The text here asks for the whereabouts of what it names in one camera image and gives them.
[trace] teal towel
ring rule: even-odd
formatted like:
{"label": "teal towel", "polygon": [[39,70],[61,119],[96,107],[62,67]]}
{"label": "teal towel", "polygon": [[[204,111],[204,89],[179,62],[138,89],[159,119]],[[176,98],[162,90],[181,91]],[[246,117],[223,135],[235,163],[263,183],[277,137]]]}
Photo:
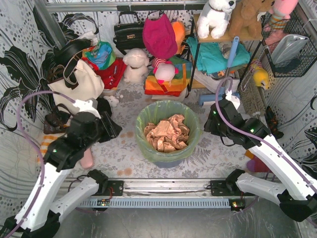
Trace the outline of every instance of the teal towel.
{"label": "teal towel", "polygon": [[[189,37],[186,41],[190,47],[190,51],[195,58],[197,40]],[[241,64],[248,63],[250,60],[250,53],[239,43],[236,57],[233,60],[232,66],[235,67]],[[228,60],[222,56],[218,43],[201,43],[199,55],[197,59],[197,69],[206,72],[207,74],[216,73],[227,68]]]}

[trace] crumpled brown paper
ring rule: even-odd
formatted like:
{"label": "crumpled brown paper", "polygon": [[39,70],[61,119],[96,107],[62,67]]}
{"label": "crumpled brown paper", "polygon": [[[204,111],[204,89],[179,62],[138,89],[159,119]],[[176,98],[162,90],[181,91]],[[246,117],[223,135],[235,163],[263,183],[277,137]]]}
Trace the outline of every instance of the crumpled brown paper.
{"label": "crumpled brown paper", "polygon": [[159,152],[169,153],[184,149],[189,134],[189,128],[183,124],[184,119],[183,115],[175,114],[161,120],[157,125],[148,123],[144,128],[144,135]]}

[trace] brown teddy bear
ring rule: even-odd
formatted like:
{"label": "brown teddy bear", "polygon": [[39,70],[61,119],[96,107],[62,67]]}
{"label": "brown teddy bear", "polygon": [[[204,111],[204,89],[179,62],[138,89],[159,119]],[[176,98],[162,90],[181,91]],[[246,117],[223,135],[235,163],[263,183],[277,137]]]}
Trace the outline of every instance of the brown teddy bear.
{"label": "brown teddy bear", "polygon": [[248,27],[250,36],[261,37],[261,20],[258,16],[269,11],[274,4],[274,0],[242,0],[237,3],[231,14],[229,24],[229,35],[239,36],[242,27]]}

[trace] red bag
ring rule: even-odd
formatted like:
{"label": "red bag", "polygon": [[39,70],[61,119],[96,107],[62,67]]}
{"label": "red bag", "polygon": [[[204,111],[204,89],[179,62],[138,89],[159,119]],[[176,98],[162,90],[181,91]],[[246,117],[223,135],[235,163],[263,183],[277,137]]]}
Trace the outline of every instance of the red bag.
{"label": "red bag", "polygon": [[156,58],[169,59],[176,54],[175,33],[166,14],[158,20],[145,20],[143,42],[149,53]]}
{"label": "red bag", "polygon": [[97,70],[95,73],[101,77],[105,89],[112,89],[118,86],[126,67],[122,58],[116,58],[107,69]]}

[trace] floral tablecloth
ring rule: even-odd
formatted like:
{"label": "floral tablecloth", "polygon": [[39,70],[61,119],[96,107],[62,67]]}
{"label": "floral tablecloth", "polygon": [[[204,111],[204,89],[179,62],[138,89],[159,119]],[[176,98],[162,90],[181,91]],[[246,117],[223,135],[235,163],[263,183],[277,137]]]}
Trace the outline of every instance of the floral tablecloth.
{"label": "floral tablecloth", "polygon": [[[183,103],[190,107],[199,117],[201,129],[207,121],[210,108],[198,105],[201,94],[210,93],[205,89],[192,90]],[[194,153],[180,165],[170,169],[161,169],[147,161],[135,139],[135,120],[140,111],[154,102],[150,95],[144,94],[142,84],[120,82],[117,96],[121,94],[117,107],[112,108],[112,119],[122,126],[121,134],[111,141],[97,143],[92,147],[95,166],[109,178],[224,178],[235,168],[245,168],[249,160],[244,156],[242,146],[226,147],[218,136],[203,132]],[[226,144],[232,141],[224,138]],[[86,174],[77,163],[71,176]]]}

